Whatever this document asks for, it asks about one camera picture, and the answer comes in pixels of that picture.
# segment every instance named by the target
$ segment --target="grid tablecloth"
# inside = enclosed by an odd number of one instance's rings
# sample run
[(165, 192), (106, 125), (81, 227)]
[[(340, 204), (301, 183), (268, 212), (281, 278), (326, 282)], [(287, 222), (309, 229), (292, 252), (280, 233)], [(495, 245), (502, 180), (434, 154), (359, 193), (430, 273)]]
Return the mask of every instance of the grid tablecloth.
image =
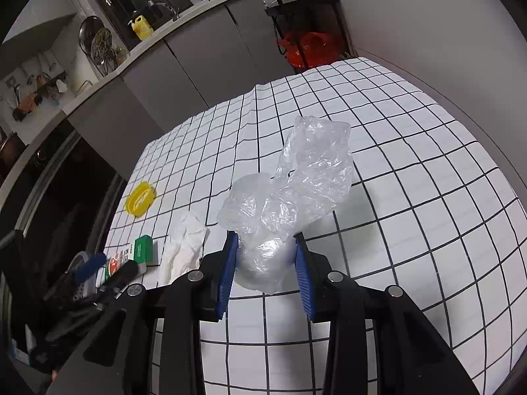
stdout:
[[(349, 200), (304, 230), (309, 249), (361, 285), (399, 284), (480, 393), (493, 393), (527, 343), (524, 209), (461, 123), (368, 59), (257, 85), (151, 142), (119, 203), (105, 252), (148, 234), (160, 260), (171, 222), (188, 209), (210, 230), (204, 253), (221, 249), (226, 230), (216, 215), (231, 185), (243, 175), (274, 172), (299, 115), (350, 123), (354, 152)], [(123, 205), (142, 180), (155, 185), (157, 198), (134, 219)], [(155, 287), (157, 271), (151, 266), (138, 282)], [(154, 394), (162, 324), (154, 344)], [(207, 394), (317, 393), (328, 330), (328, 324), (307, 321), (294, 272), (284, 292), (272, 296), (233, 284), (224, 319), (201, 323)], [(372, 331), (367, 340), (375, 393)]]

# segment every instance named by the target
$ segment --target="small box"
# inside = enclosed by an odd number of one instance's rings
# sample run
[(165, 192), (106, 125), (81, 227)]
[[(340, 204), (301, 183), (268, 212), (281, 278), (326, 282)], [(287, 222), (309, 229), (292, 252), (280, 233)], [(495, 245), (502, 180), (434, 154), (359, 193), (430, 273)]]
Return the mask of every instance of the small box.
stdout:
[(117, 253), (106, 261), (101, 283), (104, 283), (128, 260), (138, 264), (140, 275), (146, 273), (147, 264), (153, 264), (153, 250), (153, 241), (149, 235), (141, 236), (132, 243), (120, 247)]

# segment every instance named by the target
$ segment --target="kitchen cabinet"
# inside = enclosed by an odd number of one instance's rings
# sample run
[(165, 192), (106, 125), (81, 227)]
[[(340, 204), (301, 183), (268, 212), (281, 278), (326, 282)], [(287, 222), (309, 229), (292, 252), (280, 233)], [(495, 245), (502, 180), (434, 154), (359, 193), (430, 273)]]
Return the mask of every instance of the kitchen cabinet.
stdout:
[(224, 6), (200, 15), (165, 40), (208, 107), (262, 83), (240, 31)]
[(272, 19), (261, 0), (231, 0), (227, 3), (234, 22), (249, 49), (263, 83), (290, 76), (294, 70), (276, 45)]
[(139, 57), (121, 77), (163, 132), (208, 108), (164, 41)]
[(145, 146), (163, 134), (120, 77), (89, 97), (68, 120), (124, 179), (130, 178)]

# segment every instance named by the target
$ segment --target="metal screw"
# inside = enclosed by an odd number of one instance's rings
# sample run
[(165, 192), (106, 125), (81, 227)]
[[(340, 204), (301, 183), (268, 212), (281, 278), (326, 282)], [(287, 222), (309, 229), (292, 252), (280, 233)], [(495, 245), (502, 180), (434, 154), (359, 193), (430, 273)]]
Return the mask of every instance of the metal screw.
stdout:
[(388, 294), (392, 297), (402, 297), (404, 291), (400, 286), (392, 285), (388, 287)]
[(133, 284), (128, 287), (126, 290), (127, 294), (130, 295), (130, 297), (135, 297), (136, 295), (141, 294), (143, 291), (143, 287), (141, 284)]
[(187, 278), (189, 278), (189, 281), (191, 282), (198, 282), (203, 279), (203, 273), (200, 272), (199, 270), (193, 270), (189, 272), (189, 274), (187, 275)]
[(340, 272), (329, 272), (328, 279), (331, 282), (340, 282), (342, 279), (344, 279), (344, 276), (342, 276), (342, 273)]

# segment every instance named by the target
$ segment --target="red bag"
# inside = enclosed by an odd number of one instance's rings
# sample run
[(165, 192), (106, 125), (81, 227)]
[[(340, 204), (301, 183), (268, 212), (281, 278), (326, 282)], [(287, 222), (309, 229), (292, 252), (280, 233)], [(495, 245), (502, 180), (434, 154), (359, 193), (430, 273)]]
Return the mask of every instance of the red bag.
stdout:
[[(330, 34), (304, 33), (299, 36), (298, 41), (306, 57), (307, 68), (332, 64), (341, 59), (338, 46)], [(287, 61), (293, 67), (306, 68), (292, 33), (287, 33), (285, 38), (278, 40), (278, 43), (287, 51)]]

